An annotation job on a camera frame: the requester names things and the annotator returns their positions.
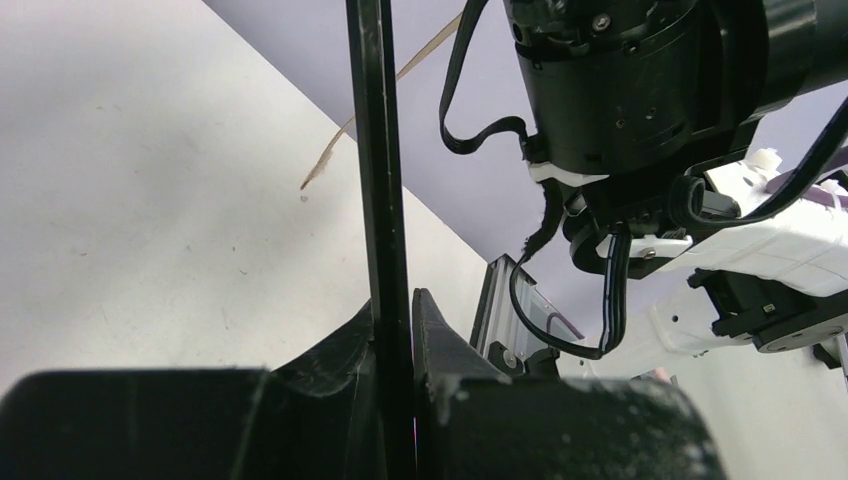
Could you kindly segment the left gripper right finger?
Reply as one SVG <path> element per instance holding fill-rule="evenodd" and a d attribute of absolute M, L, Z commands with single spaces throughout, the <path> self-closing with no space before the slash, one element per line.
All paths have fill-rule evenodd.
<path fill-rule="evenodd" d="M 692 402 L 653 380 L 509 376 L 446 322 L 411 306 L 422 479 L 722 479 Z"/>

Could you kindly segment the beige patterned umbrella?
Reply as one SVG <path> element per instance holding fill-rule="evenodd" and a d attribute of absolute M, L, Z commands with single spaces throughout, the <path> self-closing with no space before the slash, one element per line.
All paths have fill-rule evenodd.
<path fill-rule="evenodd" d="M 408 284 L 391 5 L 346 5 L 370 299 L 277 370 L 301 397 L 310 479 L 452 479 L 448 407 L 468 343 Z"/>

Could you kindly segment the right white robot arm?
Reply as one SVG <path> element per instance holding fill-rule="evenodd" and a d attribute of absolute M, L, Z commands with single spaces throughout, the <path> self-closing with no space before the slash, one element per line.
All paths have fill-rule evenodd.
<path fill-rule="evenodd" d="M 785 353 L 847 337 L 847 109 L 799 164 L 779 172 L 752 150 L 768 114 L 847 77 L 843 1 L 509 1 L 536 129 L 508 116 L 444 145 L 476 152 L 514 133 L 543 191 L 529 261 L 555 235 L 573 264 L 604 278 L 602 332 L 525 313 L 510 269 L 507 336 L 485 341 L 528 366 L 629 378 L 722 347 Z"/>

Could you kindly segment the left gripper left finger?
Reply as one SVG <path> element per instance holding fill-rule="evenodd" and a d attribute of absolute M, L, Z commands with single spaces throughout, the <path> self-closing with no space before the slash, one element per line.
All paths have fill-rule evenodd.
<path fill-rule="evenodd" d="M 276 370 L 45 371 L 1 402 L 5 479 L 371 479 L 373 321 Z"/>

